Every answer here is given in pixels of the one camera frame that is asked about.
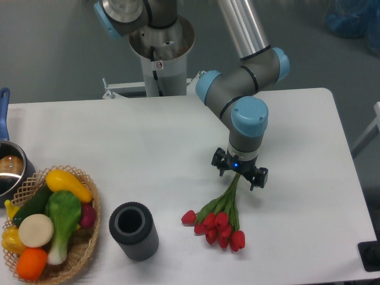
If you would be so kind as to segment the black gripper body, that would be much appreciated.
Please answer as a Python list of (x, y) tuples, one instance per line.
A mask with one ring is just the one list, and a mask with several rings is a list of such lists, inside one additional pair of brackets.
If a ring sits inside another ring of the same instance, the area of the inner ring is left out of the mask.
[(251, 160), (242, 160), (239, 156), (231, 155), (227, 152), (224, 160), (224, 169), (232, 170), (243, 176), (254, 176), (257, 172), (256, 161), (257, 157)]

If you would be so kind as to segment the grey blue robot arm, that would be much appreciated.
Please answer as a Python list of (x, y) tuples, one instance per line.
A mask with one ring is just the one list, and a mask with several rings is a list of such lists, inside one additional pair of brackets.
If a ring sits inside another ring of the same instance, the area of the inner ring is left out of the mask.
[[(252, 187), (263, 188), (268, 170), (256, 161), (268, 125), (268, 107), (256, 94), (282, 80), (290, 70), (287, 55), (272, 47), (252, 1), (219, 1), (240, 67), (230, 74), (211, 70), (199, 75), (195, 91), (229, 130), (229, 145), (218, 149), (212, 165), (232, 170)], [(127, 36), (140, 58), (148, 97), (186, 94), (187, 56), (194, 45), (191, 23), (176, 1), (97, 1), (94, 11), (106, 33)]]

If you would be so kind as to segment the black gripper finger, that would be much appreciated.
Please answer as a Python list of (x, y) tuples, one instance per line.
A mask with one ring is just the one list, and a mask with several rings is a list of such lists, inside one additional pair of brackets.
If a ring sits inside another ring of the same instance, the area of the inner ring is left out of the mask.
[(211, 160), (211, 165), (218, 169), (220, 176), (223, 176), (224, 172), (229, 169), (226, 157), (226, 152), (219, 147), (216, 149)]
[(245, 178), (251, 183), (250, 191), (253, 191), (254, 188), (264, 188), (268, 180), (268, 169), (254, 166), (252, 170), (245, 174)]

